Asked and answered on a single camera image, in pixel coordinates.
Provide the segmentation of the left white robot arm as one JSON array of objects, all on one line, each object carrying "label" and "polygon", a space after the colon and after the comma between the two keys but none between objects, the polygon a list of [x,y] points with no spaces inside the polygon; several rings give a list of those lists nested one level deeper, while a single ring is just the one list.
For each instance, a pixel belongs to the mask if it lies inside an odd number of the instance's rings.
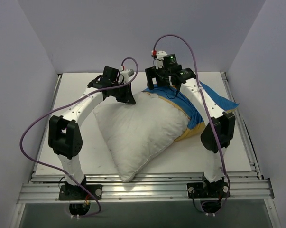
[{"label": "left white robot arm", "polygon": [[82,199],[87,192],[86,177],[79,160],[83,146],[80,127],[92,110],[109,96],[120,103],[134,105],[136,101],[129,83],[133,75],[132,69],[106,66],[101,75],[88,83],[80,102],[49,120],[48,145],[67,172],[64,185],[75,199]]}]

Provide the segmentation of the white pillow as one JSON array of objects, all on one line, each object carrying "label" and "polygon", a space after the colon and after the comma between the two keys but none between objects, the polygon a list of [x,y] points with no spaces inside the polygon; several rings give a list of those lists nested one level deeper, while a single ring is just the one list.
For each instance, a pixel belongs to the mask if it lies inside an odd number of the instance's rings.
[{"label": "white pillow", "polygon": [[93,113],[123,182],[131,181],[187,129],[189,118],[157,94],[138,92],[136,103],[98,105]]}]

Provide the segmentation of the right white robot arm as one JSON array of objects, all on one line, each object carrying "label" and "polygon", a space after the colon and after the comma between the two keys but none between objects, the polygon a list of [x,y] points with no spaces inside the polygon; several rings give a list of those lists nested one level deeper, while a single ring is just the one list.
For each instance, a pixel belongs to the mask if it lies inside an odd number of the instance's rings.
[{"label": "right white robot arm", "polygon": [[207,165],[203,173],[202,192],[207,196],[219,190],[218,181],[226,175],[224,153],[233,139],[235,116],[221,108],[203,88],[198,73],[183,68],[175,54],[152,51],[153,66],[145,70],[147,87],[153,91],[172,91],[176,97],[188,99],[202,117],[205,129],[200,139],[208,152]]}]

